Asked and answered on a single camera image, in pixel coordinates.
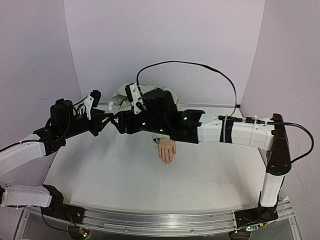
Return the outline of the white nail polish bottle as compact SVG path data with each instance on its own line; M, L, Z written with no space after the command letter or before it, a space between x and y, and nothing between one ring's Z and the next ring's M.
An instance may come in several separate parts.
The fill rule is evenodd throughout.
M113 111L113 105L114 105L114 102L113 101L110 101L109 103L108 103L108 111L109 112L112 112Z

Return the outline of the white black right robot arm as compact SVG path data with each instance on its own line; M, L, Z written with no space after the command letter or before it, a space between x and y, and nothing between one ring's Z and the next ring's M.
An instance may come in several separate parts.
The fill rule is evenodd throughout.
M163 134L186 143L226 143L255 147L268 152L259 207L273 208L285 175L291 170L287 132L280 114L271 119L238 118L206 113L203 110L178 110L169 91L155 89L137 96L129 94L130 110L119 111L113 124L121 134L141 131Z

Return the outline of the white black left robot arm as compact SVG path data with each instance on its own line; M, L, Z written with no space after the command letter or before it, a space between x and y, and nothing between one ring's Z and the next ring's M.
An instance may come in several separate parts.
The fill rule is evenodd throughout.
M93 136L99 133L112 119L112 113L96 108L92 96L84 99L84 113L79 113L72 101L59 99L50 108L50 118L46 125L21 141L4 147L0 151L0 175L35 159L48 157L64 147L67 139L85 132ZM56 218L64 218L67 206L57 199L53 186L12 185L0 183L1 207L36 206L47 208Z

